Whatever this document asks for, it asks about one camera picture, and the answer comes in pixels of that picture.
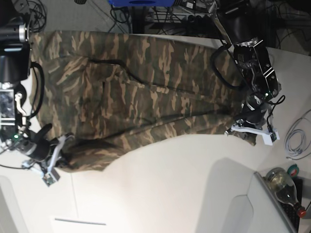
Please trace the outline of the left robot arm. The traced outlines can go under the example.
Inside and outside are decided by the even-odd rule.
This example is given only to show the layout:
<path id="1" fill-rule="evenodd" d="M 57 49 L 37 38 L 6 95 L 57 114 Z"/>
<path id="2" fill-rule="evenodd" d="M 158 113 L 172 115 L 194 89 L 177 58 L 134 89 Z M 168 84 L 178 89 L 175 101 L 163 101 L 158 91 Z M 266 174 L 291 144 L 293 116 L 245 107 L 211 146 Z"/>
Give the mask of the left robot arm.
<path id="1" fill-rule="evenodd" d="M 222 46 L 211 56 L 210 66 L 218 79 L 229 89 L 246 91 L 241 112 L 225 132 L 236 134 L 242 139 L 260 135 L 266 145 L 280 139 L 273 127 L 274 108 L 283 103 L 285 96 L 277 102 L 272 99 L 281 91 L 264 41 L 257 35 L 253 8 L 248 0 L 206 0 L 208 15 L 221 34 Z M 215 62 L 223 51 L 233 48 L 233 60 L 242 82 L 238 86 L 229 84 Z"/>

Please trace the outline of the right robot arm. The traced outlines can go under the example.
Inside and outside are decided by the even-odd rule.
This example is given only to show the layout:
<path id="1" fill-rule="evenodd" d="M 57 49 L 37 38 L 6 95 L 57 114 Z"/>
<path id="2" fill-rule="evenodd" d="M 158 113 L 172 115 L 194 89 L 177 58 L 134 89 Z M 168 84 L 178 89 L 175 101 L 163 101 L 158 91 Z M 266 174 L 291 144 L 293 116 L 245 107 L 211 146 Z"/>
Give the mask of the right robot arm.
<path id="1" fill-rule="evenodd" d="M 59 181 L 57 165 L 63 158 L 62 148 L 73 138 L 68 133 L 48 140 L 46 134 L 52 125 L 47 124 L 37 133 L 30 130 L 31 119 L 43 103 L 44 73 L 42 66 L 31 61 L 30 34 L 34 27 L 34 14 L 25 0 L 2 0 L 0 2 L 0 152 L 19 151 L 28 157 L 19 167 L 37 173 L 50 186 Z M 26 113 L 23 105 L 27 92 L 21 84 L 31 71 L 36 76 L 35 100 Z"/>

